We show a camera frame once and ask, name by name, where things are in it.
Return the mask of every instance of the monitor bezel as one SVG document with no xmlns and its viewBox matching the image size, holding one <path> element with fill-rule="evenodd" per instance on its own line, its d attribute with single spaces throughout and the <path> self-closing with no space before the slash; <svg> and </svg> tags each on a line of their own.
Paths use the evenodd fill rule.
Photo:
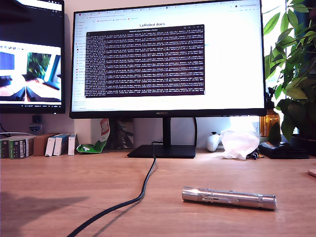
<svg viewBox="0 0 316 237">
<path fill-rule="evenodd" d="M 74 51 L 75 51 L 75 23 L 76 14 L 88 13 L 96 11 L 111 11 L 111 10 L 125 10 L 136 9 L 142 7 L 161 7 L 161 6 L 175 6 L 187 4 L 199 4 L 208 2 L 224 2 L 232 0 L 207 0 L 207 1 L 194 1 L 183 3 L 170 3 L 170 4 L 157 4 L 157 5 L 144 5 L 122 8 L 108 8 L 97 10 L 75 11 L 73 17 L 73 45 L 72 45 L 72 75 L 71 75 L 71 98 L 70 98 L 70 111 L 69 117 L 72 119 L 103 119 L 103 118 L 191 118 L 191 117 L 229 117 L 229 116 L 265 116 L 267 114 L 266 106 L 266 81 L 265 81 L 265 65 L 264 65 L 264 43 L 263 43 L 263 18 L 262 18 L 262 3 L 260 2 L 260 17 L 261 17 L 261 42 L 262 42 L 262 62 L 263 62 L 263 88 L 264 88 L 264 108 L 247 108 L 247 109 L 210 109 L 210 110 L 145 110 L 145 111 L 72 111 L 73 105 L 73 77 L 74 77 Z"/>
<path fill-rule="evenodd" d="M 66 74 L 65 74 L 65 3 L 64 0 L 58 1 L 62 5 L 62 45 L 61 45 L 61 107 L 5 107 L 8 104 L 0 104 L 2 114 L 65 114 L 66 113 Z"/>
</svg>

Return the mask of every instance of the amber glass bottle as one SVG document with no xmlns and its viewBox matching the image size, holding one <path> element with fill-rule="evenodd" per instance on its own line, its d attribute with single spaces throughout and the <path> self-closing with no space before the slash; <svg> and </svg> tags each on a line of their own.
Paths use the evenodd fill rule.
<svg viewBox="0 0 316 237">
<path fill-rule="evenodd" d="M 261 137 L 268 137 L 271 127 L 277 122 L 280 123 L 280 116 L 274 111 L 275 104 L 270 101 L 267 103 L 267 107 L 267 115 L 260 117 L 259 120 Z"/>
</svg>

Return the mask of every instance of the book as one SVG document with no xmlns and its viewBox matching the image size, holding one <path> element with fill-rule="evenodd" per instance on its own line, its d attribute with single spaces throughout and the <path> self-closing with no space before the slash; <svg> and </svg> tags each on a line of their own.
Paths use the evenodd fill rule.
<svg viewBox="0 0 316 237">
<path fill-rule="evenodd" d="M 33 154 L 34 136 L 15 136 L 9 139 L 9 158 L 26 158 Z"/>
<path fill-rule="evenodd" d="M 39 135 L 39 136 L 34 137 L 33 155 L 35 157 L 44 156 L 45 151 L 46 151 L 48 138 L 55 136 L 57 134 L 59 134 L 59 133 L 52 132 L 52 133 L 43 134 L 43 135 Z"/>
<path fill-rule="evenodd" d="M 68 139 L 68 155 L 74 156 L 77 146 L 79 145 L 78 137 L 76 134 L 71 134 Z"/>
<path fill-rule="evenodd" d="M 0 158 L 9 158 L 9 138 L 0 140 Z"/>
<path fill-rule="evenodd" d="M 54 147 L 55 147 L 55 141 L 56 141 L 56 137 L 58 135 L 49 137 L 47 139 L 47 145 L 46 145 L 46 151 L 45 151 L 45 156 L 46 157 L 51 157 L 53 155 L 54 152 Z"/>
<path fill-rule="evenodd" d="M 69 134 L 57 135 L 54 147 L 54 156 L 60 156 L 67 152 Z"/>
</svg>

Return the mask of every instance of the white plastic bag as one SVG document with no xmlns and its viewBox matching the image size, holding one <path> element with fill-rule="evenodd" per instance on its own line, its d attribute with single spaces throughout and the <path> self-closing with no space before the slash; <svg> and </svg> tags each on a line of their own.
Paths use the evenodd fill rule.
<svg viewBox="0 0 316 237">
<path fill-rule="evenodd" d="M 248 130 L 224 130 L 221 132 L 225 151 L 221 154 L 227 159 L 246 159 L 259 145 L 259 135 Z"/>
</svg>

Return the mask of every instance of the green book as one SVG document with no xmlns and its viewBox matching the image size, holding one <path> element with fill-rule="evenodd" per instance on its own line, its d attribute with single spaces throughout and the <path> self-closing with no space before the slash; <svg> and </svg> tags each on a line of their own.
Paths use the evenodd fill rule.
<svg viewBox="0 0 316 237">
<path fill-rule="evenodd" d="M 16 136 L 9 141 L 10 159 L 26 158 L 33 154 L 34 136 Z"/>
</svg>

